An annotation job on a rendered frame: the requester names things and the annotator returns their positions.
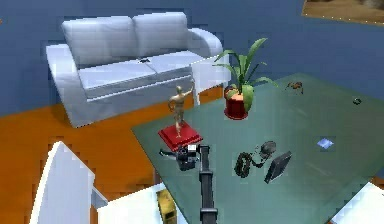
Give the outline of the green plant in red pot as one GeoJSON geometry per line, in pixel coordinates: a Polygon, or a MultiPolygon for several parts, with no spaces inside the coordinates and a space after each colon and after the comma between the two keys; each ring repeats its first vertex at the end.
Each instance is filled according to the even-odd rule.
{"type": "Polygon", "coordinates": [[[248,116],[253,99],[254,99],[254,85],[260,82],[267,82],[275,87],[278,84],[269,77],[259,77],[254,79],[253,75],[260,64],[265,65],[265,62],[257,63],[251,67],[253,57],[257,50],[267,41],[266,38],[257,39],[249,48],[246,55],[238,54],[233,50],[224,50],[215,60],[215,67],[226,68],[231,75],[236,78],[236,83],[231,84],[224,90],[224,98],[226,106],[224,114],[232,120],[243,120],[248,116]],[[236,61],[237,65],[233,66],[229,63],[219,63],[219,60],[224,56],[231,55],[236,61]]]}

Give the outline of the white two-seat sofa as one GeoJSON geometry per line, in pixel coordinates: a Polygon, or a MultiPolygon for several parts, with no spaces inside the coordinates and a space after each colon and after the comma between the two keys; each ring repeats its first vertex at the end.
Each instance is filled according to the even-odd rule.
{"type": "Polygon", "coordinates": [[[81,127],[165,102],[191,88],[190,64],[223,52],[182,12],[82,18],[62,23],[66,42],[46,48],[69,121],[81,127]],[[139,63],[148,58],[150,63],[139,63]]]}

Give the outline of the green glass table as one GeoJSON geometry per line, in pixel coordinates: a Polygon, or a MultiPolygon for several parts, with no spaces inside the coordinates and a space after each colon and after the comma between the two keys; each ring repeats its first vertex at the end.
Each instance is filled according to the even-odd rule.
{"type": "Polygon", "coordinates": [[[256,87],[243,120],[225,116],[224,100],[185,113],[210,147],[218,224],[326,224],[384,167],[383,101],[306,74],[276,83],[256,87]],[[318,146],[323,138],[333,145],[318,146]],[[271,162],[288,151],[284,173],[267,184],[271,162]]]}

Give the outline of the brown keyring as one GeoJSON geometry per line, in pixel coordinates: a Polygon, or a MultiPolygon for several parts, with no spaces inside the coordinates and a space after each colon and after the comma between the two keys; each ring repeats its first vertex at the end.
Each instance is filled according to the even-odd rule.
{"type": "Polygon", "coordinates": [[[289,82],[285,89],[291,88],[298,91],[300,94],[304,93],[303,83],[302,82],[289,82]]]}

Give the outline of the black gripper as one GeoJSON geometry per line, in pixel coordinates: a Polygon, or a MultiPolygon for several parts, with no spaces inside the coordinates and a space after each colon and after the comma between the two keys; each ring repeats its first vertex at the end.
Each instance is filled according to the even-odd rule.
{"type": "Polygon", "coordinates": [[[189,146],[180,147],[176,154],[172,151],[159,150],[161,156],[170,157],[176,159],[179,169],[181,171],[187,171],[195,168],[196,164],[196,150],[189,146]]]}

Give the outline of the yellow box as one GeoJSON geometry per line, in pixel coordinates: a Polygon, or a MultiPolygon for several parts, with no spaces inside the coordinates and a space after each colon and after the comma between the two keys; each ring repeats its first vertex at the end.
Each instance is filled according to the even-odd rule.
{"type": "Polygon", "coordinates": [[[163,189],[158,191],[156,195],[163,224],[177,224],[176,205],[170,192],[163,189]]]}

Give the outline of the black tablet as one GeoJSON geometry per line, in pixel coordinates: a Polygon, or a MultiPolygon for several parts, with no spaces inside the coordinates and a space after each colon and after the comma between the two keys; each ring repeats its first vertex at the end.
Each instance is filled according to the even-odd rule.
{"type": "Polygon", "coordinates": [[[285,168],[288,165],[291,157],[292,157],[292,153],[290,151],[276,157],[271,162],[264,181],[267,184],[269,184],[270,182],[275,180],[277,177],[281,176],[284,173],[285,168]]]}

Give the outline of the gold statue on red base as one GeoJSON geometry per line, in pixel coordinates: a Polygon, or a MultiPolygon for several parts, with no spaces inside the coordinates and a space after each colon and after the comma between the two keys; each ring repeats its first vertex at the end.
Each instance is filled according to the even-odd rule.
{"type": "Polygon", "coordinates": [[[184,119],[185,98],[194,91],[195,86],[194,80],[191,80],[191,83],[191,88],[186,92],[183,91],[181,86],[176,87],[176,94],[168,100],[168,109],[173,114],[174,124],[158,132],[160,138],[172,152],[176,152],[179,147],[195,144],[203,140],[203,137],[184,119]]]}

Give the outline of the white chair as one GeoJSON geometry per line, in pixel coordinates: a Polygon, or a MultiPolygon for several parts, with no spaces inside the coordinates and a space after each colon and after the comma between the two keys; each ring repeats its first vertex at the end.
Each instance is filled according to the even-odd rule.
{"type": "Polygon", "coordinates": [[[218,61],[216,59],[217,56],[213,56],[190,64],[195,81],[193,92],[195,106],[200,104],[199,94],[201,92],[220,84],[226,87],[231,80],[230,71],[227,68],[221,67],[221,64],[229,63],[229,56],[226,55],[218,61]]]}
{"type": "Polygon", "coordinates": [[[95,174],[62,142],[48,152],[29,224],[90,224],[90,208],[108,204],[95,174]]]}
{"type": "Polygon", "coordinates": [[[384,190],[368,182],[330,220],[331,224],[384,224],[384,190]]]}

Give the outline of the small blue card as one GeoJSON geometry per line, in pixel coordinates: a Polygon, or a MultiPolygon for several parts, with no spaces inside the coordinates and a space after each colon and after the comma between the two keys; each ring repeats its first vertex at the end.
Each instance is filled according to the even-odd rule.
{"type": "Polygon", "coordinates": [[[328,149],[329,147],[331,147],[333,145],[333,142],[327,138],[323,138],[317,142],[317,145],[324,148],[324,149],[328,149]]]}

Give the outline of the framed brown picture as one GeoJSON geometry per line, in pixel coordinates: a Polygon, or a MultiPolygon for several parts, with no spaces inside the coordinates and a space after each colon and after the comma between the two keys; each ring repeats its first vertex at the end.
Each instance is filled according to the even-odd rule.
{"type": "Polygon", "coordinates": [[[384,0],[305,0],[302,15],[384,27],[384,0]]]}

